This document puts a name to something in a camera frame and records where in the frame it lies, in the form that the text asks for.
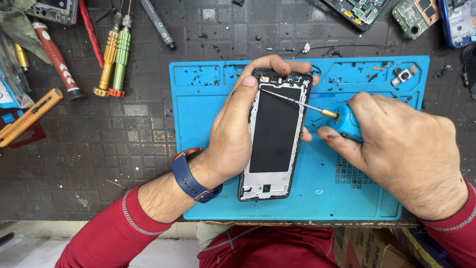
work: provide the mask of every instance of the workbench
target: workbench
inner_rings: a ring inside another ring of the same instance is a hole
[[[424,112],[447,116],[456,125],[463,175],[476,177],[476,103],[463,85],[462,50],[446,48],[443,29],[436,23],[416,40],[406,39],[390,16],[398,3],[387,4],[372,28],[357,32],[323,4],[313,0],[245,0],[243,7],[229,0],[152,0],[178,49],[170,51],[139,4],[133,5],[132,43],[120,99],[95,96],[101,69],[89,43],[82,19],[76,26],[47,23],[71,74],[88,100],[63,100],[40,119],[47,138],[0,157],[0,220],[90,220],[138,184],[168,170],[177,153],[174,133],[169,64],[186,61],[252,60],[278,54],[290,59],[311,47],[343,44],[378,44],[342,47],[344,57],[427,55],[430,69],[424,94]],[[88,1],[92,21],[110,10],[109,0]],[[112,17],[94,23],[104,51]],[[208,39],[199,38],[206,33]],[[208,46],[217,44],[219,49]],[[327,49],[311,50],[298,58],[321,58]],[[36,101],[51,88],[64,85],[52,66],[31,53],[27,79]],[[452,69],[433,78],[446,65]],[[244,221],[213,220],[219,224],[312,225],[352,227],[410,227],[417,222],[405,209],[393,221]]]

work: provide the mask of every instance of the cardboard box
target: cardboard box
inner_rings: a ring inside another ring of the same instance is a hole
[[[416,268],[374,228],[336,228],[334,256],[341,268]]]

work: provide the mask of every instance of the grey marker pen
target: grey marker pen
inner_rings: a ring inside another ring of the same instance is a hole
[[[157,12],[155,12],[154,8],[152,7],[151,3],[149,0],[140,0],[142,5],[147,11],[147,14],[149,17],[152,19],[154,22],[155,28],[160,33],[160,36],[162,37],[162,40],[164,40],[165,44],[170,48],[170,50],[175,50],[177,49],[177,45],[175,44],[174,40],[170,36],[169,31],[167,31],[167,28],[165,28],[164,24],[162,23],[162,20],[160,19],[159,15]]]

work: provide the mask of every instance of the wristwatch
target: wristwatch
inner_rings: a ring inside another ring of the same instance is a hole
[[[221,193],[223,184],[212,190],[205,189],[192,176],[188,168],[188,161],[199,155],[203,149],[201,147],[193,147],[177,154],[170,163],[175,180],[182,190],[193,198],[194,201],[206,203],[217,197]]]

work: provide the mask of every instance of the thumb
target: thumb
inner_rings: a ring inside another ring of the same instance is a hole
[[[324,140],[329,148],[338,152],[356,168],[363,169],[365,167],[361,151],[361,143],[342,137],[337,131],[329,126],[320,127],[317,130],[317,135]]]
[[[246,76],[230,95],[223,119],[230,121],[246,119],[248,122],[249,110],[255,101],[258,91],[258,82],[254,76]]]

